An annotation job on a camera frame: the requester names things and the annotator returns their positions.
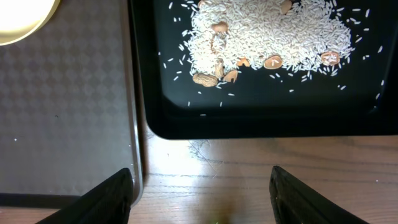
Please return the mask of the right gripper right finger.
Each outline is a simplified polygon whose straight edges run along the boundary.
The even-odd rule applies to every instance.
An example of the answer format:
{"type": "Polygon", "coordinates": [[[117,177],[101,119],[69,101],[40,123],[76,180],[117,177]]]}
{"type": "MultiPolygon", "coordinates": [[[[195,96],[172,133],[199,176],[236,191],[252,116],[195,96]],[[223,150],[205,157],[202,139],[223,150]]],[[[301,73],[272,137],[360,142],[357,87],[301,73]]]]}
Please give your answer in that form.
{"type": "Polygon", "coordinates": [[[279,166],[272,168],[269,192],[276,224],[367,224],[279,166]]]}

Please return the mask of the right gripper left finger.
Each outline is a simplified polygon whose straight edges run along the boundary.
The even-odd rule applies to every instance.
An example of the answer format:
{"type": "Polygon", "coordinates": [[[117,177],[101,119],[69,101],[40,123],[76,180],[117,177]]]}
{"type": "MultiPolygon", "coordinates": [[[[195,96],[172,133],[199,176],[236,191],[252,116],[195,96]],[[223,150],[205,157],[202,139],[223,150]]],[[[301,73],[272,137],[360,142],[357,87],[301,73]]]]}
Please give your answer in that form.
{"type": "Polygon", "coordinates": [[[73,204],[37,224],[127,224],[132,195],[131,172],[123,168],[73,204]]]}

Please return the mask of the rice and nut scraps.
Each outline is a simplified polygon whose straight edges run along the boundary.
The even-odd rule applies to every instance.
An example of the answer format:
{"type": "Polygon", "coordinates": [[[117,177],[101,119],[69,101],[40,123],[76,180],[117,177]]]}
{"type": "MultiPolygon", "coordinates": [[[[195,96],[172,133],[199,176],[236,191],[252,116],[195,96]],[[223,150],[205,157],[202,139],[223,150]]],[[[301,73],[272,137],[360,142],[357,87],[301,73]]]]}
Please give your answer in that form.
{"type": "Polygon", "coordinates": [[[155,1],[169,116],[366,116],[383,108],[396,2],[155,1]]]}

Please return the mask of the yellow round plate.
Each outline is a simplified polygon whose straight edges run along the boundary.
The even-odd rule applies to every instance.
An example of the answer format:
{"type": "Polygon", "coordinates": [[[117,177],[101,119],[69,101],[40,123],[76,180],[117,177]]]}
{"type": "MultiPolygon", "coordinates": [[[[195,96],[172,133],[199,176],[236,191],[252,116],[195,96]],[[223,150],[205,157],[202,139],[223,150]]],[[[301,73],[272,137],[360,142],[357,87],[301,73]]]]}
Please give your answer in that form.
{"type": "Polygon", "coordinates": [[[61,0],[1,0],[1,45],[18,42],[43,27],[61,0]]]}

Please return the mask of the black waste tray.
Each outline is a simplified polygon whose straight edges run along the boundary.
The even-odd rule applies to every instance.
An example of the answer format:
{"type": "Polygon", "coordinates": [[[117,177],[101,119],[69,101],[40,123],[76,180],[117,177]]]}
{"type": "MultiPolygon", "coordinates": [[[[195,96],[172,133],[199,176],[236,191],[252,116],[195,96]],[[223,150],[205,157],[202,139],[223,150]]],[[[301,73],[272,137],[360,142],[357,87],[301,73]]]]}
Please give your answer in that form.
{"type": "Polygon", "coordinates": [[[243,68],[237,83],[193,82],[180,1],[130,1],[134,73],[146,120],[166,139],[366,136],[397,133],[397,2],[338,1],[354,52],[331,77],[243,68]]]}

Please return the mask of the brown plastic serving tray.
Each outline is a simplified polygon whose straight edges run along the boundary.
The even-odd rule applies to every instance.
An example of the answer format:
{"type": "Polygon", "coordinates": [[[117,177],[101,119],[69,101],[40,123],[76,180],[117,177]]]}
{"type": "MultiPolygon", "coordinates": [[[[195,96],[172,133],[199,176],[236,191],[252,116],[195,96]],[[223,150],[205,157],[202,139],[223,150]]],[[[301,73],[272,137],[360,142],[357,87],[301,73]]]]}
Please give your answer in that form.
{"type": "Polygon", "coordinates": [[[1,47],[1,205],[62,208],[128,168],[143,192],[129,2],[62,1],[1,47]]]}

